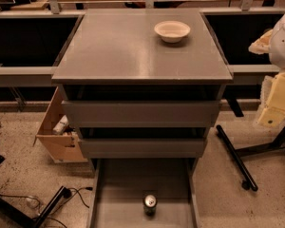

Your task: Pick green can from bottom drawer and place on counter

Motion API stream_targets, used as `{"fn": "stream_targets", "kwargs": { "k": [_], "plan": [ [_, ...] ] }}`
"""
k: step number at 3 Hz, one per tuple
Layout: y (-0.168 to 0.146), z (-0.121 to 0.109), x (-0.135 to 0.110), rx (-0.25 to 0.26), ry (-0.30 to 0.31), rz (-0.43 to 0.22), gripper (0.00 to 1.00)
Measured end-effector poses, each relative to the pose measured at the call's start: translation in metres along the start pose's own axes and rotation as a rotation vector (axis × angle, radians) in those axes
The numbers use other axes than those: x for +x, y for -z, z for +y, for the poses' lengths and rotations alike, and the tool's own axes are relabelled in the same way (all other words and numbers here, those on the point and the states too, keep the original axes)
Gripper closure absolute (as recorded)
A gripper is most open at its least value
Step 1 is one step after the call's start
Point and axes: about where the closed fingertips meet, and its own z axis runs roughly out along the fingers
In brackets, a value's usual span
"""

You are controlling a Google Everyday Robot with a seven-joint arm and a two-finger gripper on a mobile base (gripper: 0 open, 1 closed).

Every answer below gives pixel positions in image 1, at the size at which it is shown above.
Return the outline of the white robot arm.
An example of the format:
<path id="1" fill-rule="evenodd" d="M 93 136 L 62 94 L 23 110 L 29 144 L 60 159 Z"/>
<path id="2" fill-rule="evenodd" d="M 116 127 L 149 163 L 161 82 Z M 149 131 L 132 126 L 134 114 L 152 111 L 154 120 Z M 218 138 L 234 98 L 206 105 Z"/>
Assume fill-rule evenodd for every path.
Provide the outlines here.
<path id="1" fill-rule="evenodd" d="M 285 69 L 285 13 L 273 28 L 269 58 L 273 65 Z"/>

